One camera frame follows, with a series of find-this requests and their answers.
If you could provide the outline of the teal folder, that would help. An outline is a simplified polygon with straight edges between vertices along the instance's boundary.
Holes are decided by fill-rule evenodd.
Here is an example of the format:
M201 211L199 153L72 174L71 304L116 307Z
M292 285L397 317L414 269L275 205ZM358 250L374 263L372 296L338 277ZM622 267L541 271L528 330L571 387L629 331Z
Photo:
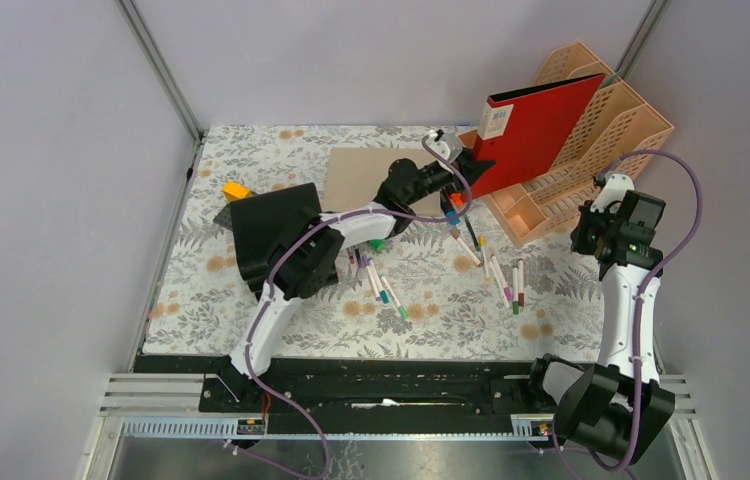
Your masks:
M601 84L601 88L606 88L620 79L620 71L614 72L612 75L607 77Z

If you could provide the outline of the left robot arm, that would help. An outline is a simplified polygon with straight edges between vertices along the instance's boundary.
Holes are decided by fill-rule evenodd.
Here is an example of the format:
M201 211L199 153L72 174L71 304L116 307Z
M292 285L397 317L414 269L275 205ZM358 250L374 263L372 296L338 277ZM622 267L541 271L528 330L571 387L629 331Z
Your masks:
M268 370L283 330L304 300L337 284L335 262L344 250L401 234L418 218L414 203L440 192L470 193L494 164L468 150L424 167L401 158L372 202L343 213L322 211L312 183L230 203L239 272L258 308L220 372L223 398L239 411L258 404L257 378Z

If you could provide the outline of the beige notebook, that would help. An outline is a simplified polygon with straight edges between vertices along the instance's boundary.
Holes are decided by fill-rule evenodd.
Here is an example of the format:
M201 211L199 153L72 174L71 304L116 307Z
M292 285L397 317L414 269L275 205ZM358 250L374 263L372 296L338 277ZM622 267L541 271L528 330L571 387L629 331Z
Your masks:
M389 166L398 159L412 160L419 168L434 161L423 149L334 147L328 156L324 211L344 212L370 203Z

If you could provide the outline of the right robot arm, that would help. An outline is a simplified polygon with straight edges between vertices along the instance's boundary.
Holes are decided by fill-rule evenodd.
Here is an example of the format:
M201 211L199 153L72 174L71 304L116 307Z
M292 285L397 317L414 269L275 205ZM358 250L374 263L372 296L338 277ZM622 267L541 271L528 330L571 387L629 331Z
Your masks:
M672 393L659 385L652 350L652 312L663 259L651 247L664 201L628 190L580 206L573 251L594 257L604 299L597 361L579 366L546 354L524 386L526 402L548 412L553 433L605 457L633 464L667 423Z

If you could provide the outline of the peach file organizer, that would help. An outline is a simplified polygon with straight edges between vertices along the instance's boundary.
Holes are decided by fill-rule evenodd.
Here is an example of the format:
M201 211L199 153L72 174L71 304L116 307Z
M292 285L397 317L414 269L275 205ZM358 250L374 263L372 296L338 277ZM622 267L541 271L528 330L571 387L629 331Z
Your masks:
M613 74L577 42L553 51L535 76L536 85L589 74ZM567 138L549 172L483 197L509 240L523 246L554 231L571 229L578 207L598 195L593 176L620 155L660 149L674 126L623 79L599 88Z

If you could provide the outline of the red notebook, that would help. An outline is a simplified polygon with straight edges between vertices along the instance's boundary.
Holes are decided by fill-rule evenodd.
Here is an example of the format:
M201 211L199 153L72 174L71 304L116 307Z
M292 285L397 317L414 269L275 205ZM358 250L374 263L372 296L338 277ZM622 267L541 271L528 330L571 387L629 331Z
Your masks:
M488 96L473 156L494 165L473 183L472 196L548 172L604 79L591 74Z

